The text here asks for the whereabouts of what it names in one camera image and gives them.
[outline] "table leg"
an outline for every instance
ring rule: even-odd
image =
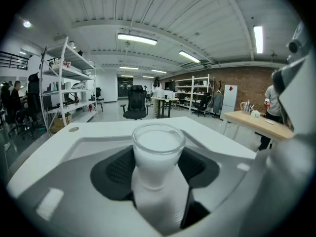
[[[171,101],[169,101],[168,118],[170,117]]]
[[[226,128],[227,128],[228,120],[225,118],[223,122],[223,128],[222,128],[222,134],[225,134]]]
[[[162,101],[161,117],[164,118],[164,101]]]
[[[157,100],[157,101],[158,101],[157,118],[160,118],[160,100]]]
[[[238,133],[238,131],[239,131],[239,128],[240,128],[240,125],[237,125],[236,131],[235,131],[234,136],[233,136],[233,140],[236,139],[236,136],[237,136],[237,133]]]

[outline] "white refrigerator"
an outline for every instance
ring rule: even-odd
[[[223,106],[220,119],[224,119],[224,113],[230,113],[235,110],[237,100],[237,85],[225,85]]]

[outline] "white desk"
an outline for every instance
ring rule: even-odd
[[[243,145],[187,117],[119,122],[70,123],[40,146],[22,164],[11,178],[7,189],[13,197],[17,198],[29,186],[60,164],[71,146],[80,138],[131,136],[136,127],[145,123],[170,124],[188,133],[207,149],[218,153],[250,159],[254,159],[256,156],[253,151]],[[79,130],[69,132],[73,127],[79,127]]]
[[[169,109],[168,109],[168,118],[170,117],[170,110],[171,110],[171,102],[172,101],[179,101],[179,98],[162,98],[162,97],[152,97],[152,99],[155,99],[158,101],[158,113],[157,118],[160,118],[160,102],[162,101],[162,111],[161,111],[161,117],[164,118],[164,103],[169,103]]]

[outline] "railing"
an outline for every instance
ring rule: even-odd
[[[27,70],[28,62],[28,58],[0,51],[0,67]]]

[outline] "black pants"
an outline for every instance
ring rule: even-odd
[[[282,123],[282,117],[271,115],[271,114],[268,113],[268,112],[267,112],[267,114],[266,114],[266,118],[267,118],[267,119],[271,119],[271,120],[273,120],[273,121],[275,121],[275,122],[278,122],[278,123]],[[270,138],[268,138],[268,137],[266,137],[266,136],[262,136],[262,137],[261,137],[261,140],[260,140],[261,145],[260,145],[260,147],[259,147],[258,150],[264,150],[264,149],[266,149],[266,148],[268,147],[269,143],[270,143],[270,140],[271,140]]]

